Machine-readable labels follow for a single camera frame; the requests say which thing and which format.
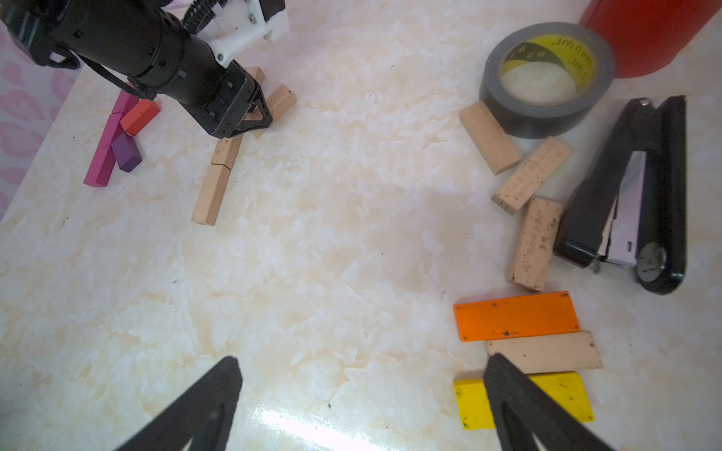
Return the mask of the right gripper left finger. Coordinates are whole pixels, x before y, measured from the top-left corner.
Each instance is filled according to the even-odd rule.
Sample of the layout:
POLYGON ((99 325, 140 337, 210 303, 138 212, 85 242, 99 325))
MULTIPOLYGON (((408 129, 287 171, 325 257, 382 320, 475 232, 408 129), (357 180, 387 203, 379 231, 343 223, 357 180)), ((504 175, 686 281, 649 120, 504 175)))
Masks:
POLYGON ((120 449, 224 450, 242 386, 238 359, 223 358, 120 449))

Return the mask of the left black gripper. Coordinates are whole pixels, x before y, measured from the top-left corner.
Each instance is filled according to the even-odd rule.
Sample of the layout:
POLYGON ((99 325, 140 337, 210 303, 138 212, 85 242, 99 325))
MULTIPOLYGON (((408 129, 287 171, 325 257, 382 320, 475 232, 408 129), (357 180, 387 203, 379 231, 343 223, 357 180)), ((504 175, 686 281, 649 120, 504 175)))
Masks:
POLYGON ((233 62, 212 99, 197 107, 197 123, 208 135, 225 139, 265 130, 272 125, 273 115, 261 85, 233 62))

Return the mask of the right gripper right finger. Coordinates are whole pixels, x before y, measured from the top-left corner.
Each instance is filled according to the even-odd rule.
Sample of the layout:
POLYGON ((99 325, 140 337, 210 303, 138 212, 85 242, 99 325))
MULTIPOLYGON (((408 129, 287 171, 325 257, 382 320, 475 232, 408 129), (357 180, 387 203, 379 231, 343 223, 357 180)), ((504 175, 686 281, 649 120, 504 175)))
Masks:
POLYGON ((483 381, 503 450, 609 450, 503 354, 489 358, 483 381))

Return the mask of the red block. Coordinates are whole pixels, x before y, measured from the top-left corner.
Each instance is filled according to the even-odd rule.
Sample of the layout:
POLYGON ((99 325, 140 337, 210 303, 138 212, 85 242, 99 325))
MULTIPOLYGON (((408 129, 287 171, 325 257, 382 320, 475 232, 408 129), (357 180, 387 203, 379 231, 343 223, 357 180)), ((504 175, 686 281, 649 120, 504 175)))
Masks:
POLYGON ((121 119, 120 125, 131 136, 136 136, 161 111, 158 103, 150 100, 141 100, 121 119))

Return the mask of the purple block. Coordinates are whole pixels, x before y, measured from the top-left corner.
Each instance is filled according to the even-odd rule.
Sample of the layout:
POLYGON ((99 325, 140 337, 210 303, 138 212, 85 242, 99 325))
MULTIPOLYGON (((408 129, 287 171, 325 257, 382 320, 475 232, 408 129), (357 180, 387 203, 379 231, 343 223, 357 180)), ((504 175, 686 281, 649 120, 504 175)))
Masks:
POLYGON ((121 133, 111 143, 111 150, 114 153, 120 170, 130 173, 141 162, 142 156, 135 143, 135 137, 127 133, 121 133))

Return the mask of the pink magenta block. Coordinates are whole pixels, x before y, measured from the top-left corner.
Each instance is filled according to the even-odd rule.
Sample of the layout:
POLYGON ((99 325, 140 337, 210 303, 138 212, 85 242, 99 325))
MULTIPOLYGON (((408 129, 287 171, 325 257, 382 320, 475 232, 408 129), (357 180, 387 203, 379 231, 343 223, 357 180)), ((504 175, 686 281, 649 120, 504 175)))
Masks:
POLYGON ((88 172, 86 173, 84 184, 94 188, 106 187, 111 178, 116 161, 116 157, 110 146, 97 148, 88 172))

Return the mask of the long natural wood block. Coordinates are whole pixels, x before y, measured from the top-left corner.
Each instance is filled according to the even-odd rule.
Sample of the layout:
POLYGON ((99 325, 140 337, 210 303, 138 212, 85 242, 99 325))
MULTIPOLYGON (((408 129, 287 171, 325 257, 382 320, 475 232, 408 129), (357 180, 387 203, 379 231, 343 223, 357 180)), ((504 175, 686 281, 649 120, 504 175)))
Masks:
POLYGON ((227 190, 231 170, 225 165, 209 165, 206 171, 191 221, 214 226, 227 190))

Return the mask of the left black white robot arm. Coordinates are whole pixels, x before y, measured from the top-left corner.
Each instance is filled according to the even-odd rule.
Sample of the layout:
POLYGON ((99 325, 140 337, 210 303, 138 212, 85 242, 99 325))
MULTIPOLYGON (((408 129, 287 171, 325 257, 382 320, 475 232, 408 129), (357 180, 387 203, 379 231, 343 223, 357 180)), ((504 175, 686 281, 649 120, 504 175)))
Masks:
POLYGON ((194 1, 178 18, 165 1, 4 1, 1 21, 34 63, 85 64, 141 100, 177 101, 219 139, 264 130, 261 83, 236 62, 289 28, 283 1, 194 1))

